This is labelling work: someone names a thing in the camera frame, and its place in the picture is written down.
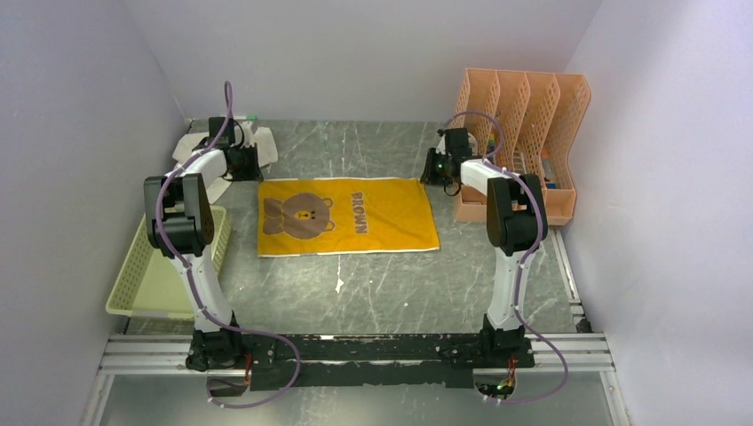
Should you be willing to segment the yellow brown bear towel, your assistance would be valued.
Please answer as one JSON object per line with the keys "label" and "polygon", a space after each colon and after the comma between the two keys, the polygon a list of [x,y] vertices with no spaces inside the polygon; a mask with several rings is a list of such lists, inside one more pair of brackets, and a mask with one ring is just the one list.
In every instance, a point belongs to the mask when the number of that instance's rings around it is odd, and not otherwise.
{"label": "yellow brown bear towel", "polygon": [[270,179],[258,187],[258,255],[426,252],[440,248],[415,178]]}

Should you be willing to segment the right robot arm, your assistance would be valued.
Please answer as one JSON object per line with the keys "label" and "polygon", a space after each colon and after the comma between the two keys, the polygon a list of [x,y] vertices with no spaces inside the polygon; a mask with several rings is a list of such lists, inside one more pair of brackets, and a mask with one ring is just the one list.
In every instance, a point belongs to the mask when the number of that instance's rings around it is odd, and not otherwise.
{"label": "right robot arm", "polygon": [[489,367],[501,367],[525,347],[524,298],[533,259],[548,225],[540,181],[473,154],[465,128],[439,130],[440,146],[427,152],[420,182],[470,187],[487,199],[486,229],[495,251],[494,289],[480,330],[479,354]]}

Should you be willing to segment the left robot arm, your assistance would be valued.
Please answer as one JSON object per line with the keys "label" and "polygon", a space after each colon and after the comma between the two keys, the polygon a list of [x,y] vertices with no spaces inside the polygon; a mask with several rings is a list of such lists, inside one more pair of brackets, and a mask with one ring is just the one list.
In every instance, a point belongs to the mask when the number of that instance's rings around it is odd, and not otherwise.
{"label": "left robot arm", "polygon": [[212,262],[215,224],[207,187],[217,178],[263,178],[258,150],[232,117],[211,117],[208,137],[188,159],[172,172],[148,177],[143,185],[147,238],[169,258],[194,311],[186,367],[200,372],[243,367],[251,361]]}

